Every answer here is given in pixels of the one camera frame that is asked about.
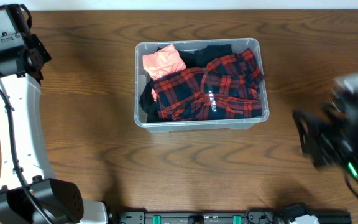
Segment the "wooden table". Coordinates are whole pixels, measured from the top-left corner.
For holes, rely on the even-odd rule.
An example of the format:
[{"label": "wooden table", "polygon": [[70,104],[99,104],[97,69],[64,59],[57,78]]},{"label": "wooden table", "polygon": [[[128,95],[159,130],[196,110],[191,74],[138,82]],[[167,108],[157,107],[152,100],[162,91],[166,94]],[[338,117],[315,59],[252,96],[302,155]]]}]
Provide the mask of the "wooden table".
[{"label": "wooden table", "polygon": [[[342,172],[318,172],[300,154],[291,117],[295,108],[317,113],[333,78],[358,72],[358,11],[32,14],[32,32],[52,56],[42,70],[40,102],[48,156],[57,178],[74,182],[84,198],[151,212],[305,202],[348,210],[358,223],[358,201]],[[162,134],[135,124],[139,42],[239,37],[260,42],[266,122]]]}]

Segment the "black cloth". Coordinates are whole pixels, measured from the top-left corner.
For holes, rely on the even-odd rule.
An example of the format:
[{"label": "black cloth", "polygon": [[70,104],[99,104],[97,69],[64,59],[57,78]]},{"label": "black cloth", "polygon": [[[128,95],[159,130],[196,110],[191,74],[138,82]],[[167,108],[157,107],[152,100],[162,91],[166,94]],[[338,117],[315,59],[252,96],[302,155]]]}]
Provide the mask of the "black cloth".
[{"label": "black cloth", "polygon": [[157,103],[153,100],[151,87],[152,81],[153,80],[150,80],[146,84],[146,87],[144,88],[139,100],[140,107],[148,114],[146,121],[147,123],[161,122],[160,117],[158,116]]},{"label": "black cloth", "polygon": [[194,53],[181,50],[178,50],[178,52],[186,68],[205,67],[210,61],[233,53],[231,44],[208,45],[204,49],[194,51]]}]

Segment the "pink cloth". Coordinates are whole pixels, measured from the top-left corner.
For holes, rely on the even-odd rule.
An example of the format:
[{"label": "pink cloth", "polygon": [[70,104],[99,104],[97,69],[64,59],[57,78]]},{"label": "pink cloth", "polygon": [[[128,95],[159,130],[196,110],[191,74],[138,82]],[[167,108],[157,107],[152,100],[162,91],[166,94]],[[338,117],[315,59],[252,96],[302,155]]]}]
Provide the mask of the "pink cloth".
[{"label": "pink cloth", "polygon": [[[171,44],[154,54],[143,55],[143,68],[153,80],[156,80],[164,75],[184,70],[186,65],[175,46]],[[157,94],[154,90],[152,90],[152,94],[154,101],[157,101]]]}]

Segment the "dark clothing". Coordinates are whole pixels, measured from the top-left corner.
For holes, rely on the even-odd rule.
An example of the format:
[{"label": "dark clothing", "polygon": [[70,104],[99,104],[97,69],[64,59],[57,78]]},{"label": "dark clothing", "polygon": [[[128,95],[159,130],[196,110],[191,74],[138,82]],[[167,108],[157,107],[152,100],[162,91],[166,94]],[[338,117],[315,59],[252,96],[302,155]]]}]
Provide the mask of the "dark clothing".
[{"label": "dark clothing", "polygon": [[140,96],[140,100],[139,100],[140,107],[142,108],[143,111],[145,111],[148,114],[147,116],[148,123],[161,122],[158,116],[157,104],[153,100],[152,87],[150,85],[152,81],[153,80],[149,81],[146,84],[146,87],[144,88],[143,93]]},{"label": "dark clothing", "polygon": [[250,49],[206,66],[165,75],[151,83],[163,121],[241,119],[262,115],[257,99],[264,76]]},{"label": "dark clothing", "polygon": [[210,61],[225,55],[232,54],[231,44],[208,45],[206,48],[196,50],[194,53],[179,51],[179,56],[186,65],[186,68],[205,67]]}]

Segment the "gray plastic bin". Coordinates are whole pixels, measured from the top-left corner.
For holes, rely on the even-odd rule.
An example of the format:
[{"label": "gray plastic bin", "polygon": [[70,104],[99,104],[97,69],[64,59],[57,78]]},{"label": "gray plastic bin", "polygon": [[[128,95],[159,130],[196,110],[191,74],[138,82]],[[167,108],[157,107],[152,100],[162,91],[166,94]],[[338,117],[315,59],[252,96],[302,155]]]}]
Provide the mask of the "gray plastic bin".
[{"label": "gray plastic bin", "polygon": [[142,56],[152,54],[157,48],[164,48],[174,44],[177,50],[193,52],[205,48],[209,44],[223,45],[231,44],[234,53],[241,53],[250,48],[254,52],[259,67],[263,72],[262,59],[260,57],[259,42],[253,38],[241,39],[221,39],[221,40],[191,40],[191,41],[170,41],[170,42],[143,42],[135,48],[135,122],[139,127],[147,128],[151,132],[167,132],[176,130],[193,130],[193,129],[218,129],[232,128],[245,129],[254,124],[264,122],[269,118],[269,106],[267,104],[265,80],[260,83],[259,99],[262,102],[261,116],[248,119],[224,119],[214,121],[171,121],[161,123],[146,123],[147,113],[139,106],[140,96],[149,80],[146,80],[147,72],[143,69]]}]

